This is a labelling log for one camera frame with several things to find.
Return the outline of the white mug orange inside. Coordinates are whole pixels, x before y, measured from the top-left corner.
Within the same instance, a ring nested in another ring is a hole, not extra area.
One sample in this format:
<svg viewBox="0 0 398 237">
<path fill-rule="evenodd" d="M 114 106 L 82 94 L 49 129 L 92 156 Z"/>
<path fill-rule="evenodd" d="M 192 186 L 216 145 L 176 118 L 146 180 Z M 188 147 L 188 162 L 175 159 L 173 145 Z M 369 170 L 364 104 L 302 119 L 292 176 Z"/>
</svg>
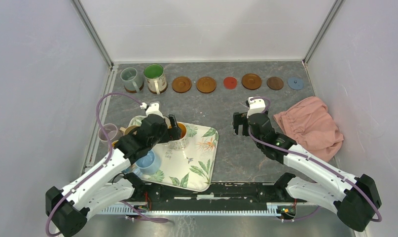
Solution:
<svg viewBox="0 0 398 237">
<path fill-rule="evenodd" d="M 176 141 L 170 141 L 169 148 L 176 151 L 181 151 L 185 149 L 188 145 L 187 129 L 183 123 L 177 122 L 177 125 L 181 129 L 181 138 Z"/>
</svg>

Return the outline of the light blue mug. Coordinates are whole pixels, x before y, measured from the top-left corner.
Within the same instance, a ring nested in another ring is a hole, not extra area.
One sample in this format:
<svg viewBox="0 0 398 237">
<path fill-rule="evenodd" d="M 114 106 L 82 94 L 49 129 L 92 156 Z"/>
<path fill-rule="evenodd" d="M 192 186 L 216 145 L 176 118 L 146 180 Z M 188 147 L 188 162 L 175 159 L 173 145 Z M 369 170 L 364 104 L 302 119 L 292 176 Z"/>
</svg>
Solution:
<svg viewBox="0 0 398 237">
<path fill-rule="evenodd" d="M 144 175 L 152 175 L 161 167 L 161 158 L 153 150 L 135 162 L 135 166 Z"/>
</svg>

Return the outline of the red round coaster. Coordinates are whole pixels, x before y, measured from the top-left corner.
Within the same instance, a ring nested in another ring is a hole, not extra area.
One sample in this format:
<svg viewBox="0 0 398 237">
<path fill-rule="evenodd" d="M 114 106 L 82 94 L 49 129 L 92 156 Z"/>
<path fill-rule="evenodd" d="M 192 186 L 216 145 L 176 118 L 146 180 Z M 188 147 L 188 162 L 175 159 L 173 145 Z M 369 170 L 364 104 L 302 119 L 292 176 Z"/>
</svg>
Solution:
<svg viewBox="0 0 398 237">
<path fill-rule="evenodd" d="M 230 89 L 230 90 L 235 89 L 237 87 L 237 84 L 238 84 L 238 82 L 235 77 L 226 77 L 223 80 L 223 85 L 226 89 Z"/>
</svg>

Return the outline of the brown wooden coaster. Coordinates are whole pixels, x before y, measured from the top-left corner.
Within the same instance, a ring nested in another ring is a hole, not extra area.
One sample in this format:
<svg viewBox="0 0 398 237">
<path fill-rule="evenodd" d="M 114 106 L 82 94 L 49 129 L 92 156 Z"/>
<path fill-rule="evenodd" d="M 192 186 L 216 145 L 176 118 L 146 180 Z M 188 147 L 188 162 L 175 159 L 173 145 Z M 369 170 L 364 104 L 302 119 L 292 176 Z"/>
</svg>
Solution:
<svg viewBox="0 0 398 237">
<path fill-rule="evenodd" d="M 159 91 L 158 94 L 164 93 L 164 92 L 167 90 L 167 88 L 168 88 L 168 85 L 167 85 L 163 90 Z M 148 87 L 148 90 L 149 90 L 151 93 L 153 93 L 153 94 L 157 94 L 156 91 L 151 90 L 149 87 Z"/>
<path fill-rule="evenodd" d="M 142 89 L 144 88 L 144 84 L 139 88 L 139 91 L 136 91 L 136 90 L 129 90 L 129 89 L 127 89 L 125 86 L 124 86 L 124 88 L 125 88 L 125 90 L 126 90 L 128 93 L 139 93 L 139 92 L 142 91 Z"/>
<path fill-rule="evenodd" d="M 186 93 L 192 87 L 192 82 L 188 77 L 180 76 L 173 80 L 172 89 L 177 93 Z"/>
<path fill-rule="evenodd" d="M 217 82 L 212 77 L 201 77 L 196 83 L 196 88 L 201 93 L 212 93 L 217 87 Z"/>
<path fill-rule="evenodd" d="M 257 74 L 248 73 L 241 79 L 242 86 L 248 90 L 256 90 L 261 87 L 262 79 Z"/>
</svg>

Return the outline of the leaf patterned serving tray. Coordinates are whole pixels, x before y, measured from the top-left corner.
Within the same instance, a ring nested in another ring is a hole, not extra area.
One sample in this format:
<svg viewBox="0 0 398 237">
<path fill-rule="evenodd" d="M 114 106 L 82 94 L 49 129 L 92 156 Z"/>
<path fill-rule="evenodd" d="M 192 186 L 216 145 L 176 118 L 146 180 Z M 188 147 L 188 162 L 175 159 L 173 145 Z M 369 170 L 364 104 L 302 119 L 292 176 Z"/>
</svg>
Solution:
<svg viewBox="0 0 398 237">
<path fill-rule="evenodd" d="M 219 134 L 213 127 L 184 123 L 188 145 L 181 151 L 169 148 L 169 144 L 158 144 L 152 150 L 160 156 L 161 167 L 152 175 L 144 175 L 135 166 L 124 170 L 134 172 L 142 180 L 161 185 L 205 191 L 211 183 L 216 159 Z"/>
</svg>

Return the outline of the dark walnut coaster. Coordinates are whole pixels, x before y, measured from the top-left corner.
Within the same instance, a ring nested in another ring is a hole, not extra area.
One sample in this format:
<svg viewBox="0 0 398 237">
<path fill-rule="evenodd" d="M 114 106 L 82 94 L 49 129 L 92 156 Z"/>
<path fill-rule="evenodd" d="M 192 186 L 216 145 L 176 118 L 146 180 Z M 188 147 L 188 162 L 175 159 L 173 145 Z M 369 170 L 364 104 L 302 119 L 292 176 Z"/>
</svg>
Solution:
<svg viewBox="0 0 398 237">
<path fill-rule="evenodd" d="M 267 80 L 267 86 L 272 90 L 280 90 L 284 87 L 284 82 L 279 77 L 270 77 Z"/>
</svg>

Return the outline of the pink drawstring cloth bag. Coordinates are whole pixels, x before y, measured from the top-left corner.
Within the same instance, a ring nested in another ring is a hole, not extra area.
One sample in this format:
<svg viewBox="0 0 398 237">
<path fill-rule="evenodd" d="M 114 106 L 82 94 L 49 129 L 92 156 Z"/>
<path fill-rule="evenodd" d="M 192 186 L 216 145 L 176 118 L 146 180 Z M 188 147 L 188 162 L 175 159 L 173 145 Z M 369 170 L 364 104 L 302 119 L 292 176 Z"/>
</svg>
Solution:
<svg viewBox="0 0 398 237">
<path fill-rule="evenodd" d="M 327 105 L 316 96 L 275 114 L 274 120 L 286 136 L 325 162 L 336 155 L 344 141 Z"/>
</svg>

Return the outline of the white mug green inside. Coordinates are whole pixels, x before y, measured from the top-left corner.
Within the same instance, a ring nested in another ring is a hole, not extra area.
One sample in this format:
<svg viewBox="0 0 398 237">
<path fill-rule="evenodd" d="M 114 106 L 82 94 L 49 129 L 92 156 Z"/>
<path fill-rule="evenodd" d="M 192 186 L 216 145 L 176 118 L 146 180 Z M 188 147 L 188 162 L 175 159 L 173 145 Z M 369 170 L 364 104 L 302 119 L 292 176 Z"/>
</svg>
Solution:
<svg viewBox="0 0 398 237">
<path fill-rule="evenodd" d="M 168 85 L 164 74 L 164 68 L 159 64 L 148 65 L 144 69 L 144 77 L 148 87 L 151 90 L 156 91 L 157 94 Z"/>
</svg>

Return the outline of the grey green ribbed mug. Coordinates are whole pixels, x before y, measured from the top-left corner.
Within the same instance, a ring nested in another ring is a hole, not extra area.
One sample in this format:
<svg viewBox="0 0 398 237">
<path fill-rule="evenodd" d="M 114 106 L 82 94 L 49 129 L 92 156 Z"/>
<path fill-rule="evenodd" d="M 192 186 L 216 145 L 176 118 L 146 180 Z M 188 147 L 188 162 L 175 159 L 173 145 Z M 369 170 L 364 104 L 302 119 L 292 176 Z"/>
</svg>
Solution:
<svg viewBox="0 0 398 237">
<path fill-rule="evenodd" d="M 139 91 L 139 88 L 144 84 L 144 80 L 138 74 L 135 68 L 129 67 L 121 72 L 120 78 L 123 86 L 129 90 Z"/>
</svg>

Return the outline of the blue round coaster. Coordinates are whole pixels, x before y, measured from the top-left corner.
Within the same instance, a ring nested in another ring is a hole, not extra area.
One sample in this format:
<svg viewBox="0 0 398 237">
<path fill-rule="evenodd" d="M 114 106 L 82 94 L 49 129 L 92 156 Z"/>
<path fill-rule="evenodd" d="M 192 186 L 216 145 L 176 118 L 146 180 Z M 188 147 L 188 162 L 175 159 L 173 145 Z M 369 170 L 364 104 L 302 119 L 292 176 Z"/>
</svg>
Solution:
<svg viewBox="0 0 398 237">
<path fill-rule="evenodd" d="M 288 86 L 293 90 L 301 90 L 304 87 L 304 81 L 301 78 L 291 77 L 287 80 Z"/>
</svg>

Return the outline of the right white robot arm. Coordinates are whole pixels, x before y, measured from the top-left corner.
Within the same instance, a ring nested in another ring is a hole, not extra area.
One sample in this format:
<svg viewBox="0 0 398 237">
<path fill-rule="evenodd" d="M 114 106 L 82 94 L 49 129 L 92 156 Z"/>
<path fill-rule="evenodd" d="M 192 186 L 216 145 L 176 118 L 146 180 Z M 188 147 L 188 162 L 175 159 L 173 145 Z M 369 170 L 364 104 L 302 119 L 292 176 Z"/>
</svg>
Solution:
<svg viewBox="0 0 398 237">
<path fill-rule="evenodd" d="M 311 154 L 290 137 L 275 132 L 267 114 L 233 114 L 234 133 L 252 138 L 269 159 L 293 168 L 310 179 L 306 183 L 286 173 L 276 181 L 275 197 L 280 201 L 301 199 L 328 209 L 349 228 L 363 232 L 370 222 L 381 222 L 382 205 L 375 181 L 363 174 L 347 173 Z"/>
</svg>

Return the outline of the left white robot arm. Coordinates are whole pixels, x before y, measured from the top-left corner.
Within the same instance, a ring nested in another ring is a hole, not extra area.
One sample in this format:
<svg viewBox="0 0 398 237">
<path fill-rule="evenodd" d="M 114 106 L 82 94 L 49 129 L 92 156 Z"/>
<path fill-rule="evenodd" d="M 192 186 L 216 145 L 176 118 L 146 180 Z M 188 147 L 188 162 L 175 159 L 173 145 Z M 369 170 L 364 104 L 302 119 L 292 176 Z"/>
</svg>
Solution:
<svg viewBox="0 0 398 237">
<path fill-rule="evenodd" d="M 96 214 L 119 201 L 139 201 L 145 183 L 131 172 L 110 187 L 104 187 L 115 175 L 145 157 L 154 146 L 181 138 L 174 115 L 149 114 L 140 126 L 120 137 L 106 157 L 75 181 L 45 194 L 48 216 L 46 234 L 72 237 Z"/>
</svg>

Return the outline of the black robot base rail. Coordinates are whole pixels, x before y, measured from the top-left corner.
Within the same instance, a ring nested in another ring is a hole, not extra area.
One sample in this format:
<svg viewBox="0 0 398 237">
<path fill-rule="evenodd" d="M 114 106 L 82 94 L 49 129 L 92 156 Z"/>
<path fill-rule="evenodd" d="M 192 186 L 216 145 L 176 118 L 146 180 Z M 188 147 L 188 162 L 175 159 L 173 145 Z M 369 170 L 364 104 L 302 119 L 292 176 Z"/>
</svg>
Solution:
<svg viewBox="0 0 398 237">
<path fill-rule="evenodd" d="M 128 203 L 151 204 L 151 211 L 260 211 L 267 203 L 305 203 L 292 198 L 273 183 L 214 182 L 202 191 L 146 183 L 137 188 Z"/>
</svg>

